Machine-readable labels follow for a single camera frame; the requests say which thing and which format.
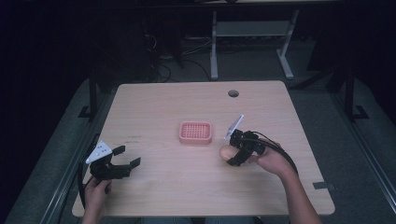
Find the pink container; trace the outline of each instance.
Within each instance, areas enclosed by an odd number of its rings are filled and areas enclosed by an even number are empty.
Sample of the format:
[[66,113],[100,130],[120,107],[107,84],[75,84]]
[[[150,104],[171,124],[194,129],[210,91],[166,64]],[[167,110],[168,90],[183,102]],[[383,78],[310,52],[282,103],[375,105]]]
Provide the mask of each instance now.
[[178,139],[184,144],[209,144],[212,142],[211,125],[204,121],[184,121],[180,124]]

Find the left hand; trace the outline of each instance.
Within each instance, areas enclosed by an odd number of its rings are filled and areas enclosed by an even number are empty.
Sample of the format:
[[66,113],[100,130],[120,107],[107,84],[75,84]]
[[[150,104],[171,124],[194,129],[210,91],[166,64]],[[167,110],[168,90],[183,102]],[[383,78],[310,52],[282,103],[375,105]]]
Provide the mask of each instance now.
[[85,188],[85,213],[82,223],[99,223],[105,214],[105,201],[111,191],[111,180],[93,178]]

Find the white plastic piece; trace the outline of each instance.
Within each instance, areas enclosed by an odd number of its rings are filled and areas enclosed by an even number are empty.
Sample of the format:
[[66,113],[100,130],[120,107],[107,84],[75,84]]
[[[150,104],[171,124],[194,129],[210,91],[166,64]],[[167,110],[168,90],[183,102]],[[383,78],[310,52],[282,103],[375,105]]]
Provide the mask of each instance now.
[[89,164],[93,161],[97,161],[111,153],[113,153],[113,150],[104,141],[100,141],[88,159],[85,160],[85,163]]
[[235,131],[236,127],[238,127],[239,123],[241,122],[242,118],[245,115],[239,115],[239,119],[237,119],[228,129],[227,134],[225,135],[224,139],[227,139],[231,136],[231,134],[233,134],[233,131]]

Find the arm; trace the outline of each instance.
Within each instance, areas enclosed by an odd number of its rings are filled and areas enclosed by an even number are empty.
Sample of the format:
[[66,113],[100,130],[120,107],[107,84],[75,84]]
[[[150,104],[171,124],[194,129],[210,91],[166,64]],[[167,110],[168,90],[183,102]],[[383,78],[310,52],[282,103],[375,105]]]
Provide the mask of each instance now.
[[285,158],[268,147],[261,156],[251,156],[248,161],[256,162],[264,170],[280,178],[286,191],[291,224],[321,223],[314,206],[306,195],[299,177]]
[[111,191],[111,180],[93,178],[85,188],[85,213],[82,224],[100,223],[105,213],[106,190]]

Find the right hand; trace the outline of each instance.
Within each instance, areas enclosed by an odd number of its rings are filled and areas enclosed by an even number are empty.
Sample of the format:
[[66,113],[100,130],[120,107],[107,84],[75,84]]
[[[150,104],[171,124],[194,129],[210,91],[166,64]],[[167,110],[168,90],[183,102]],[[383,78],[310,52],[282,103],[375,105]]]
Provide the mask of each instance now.
[[278,175],[279,177],[289,174],[290,171],[294,172],[289,162],[282,155],[280,155],[278,152],[274,151],[270,147],[266,147],[262,155],[250,156],[247,161],[256,162],[262,167],[262,169],[272,174]]

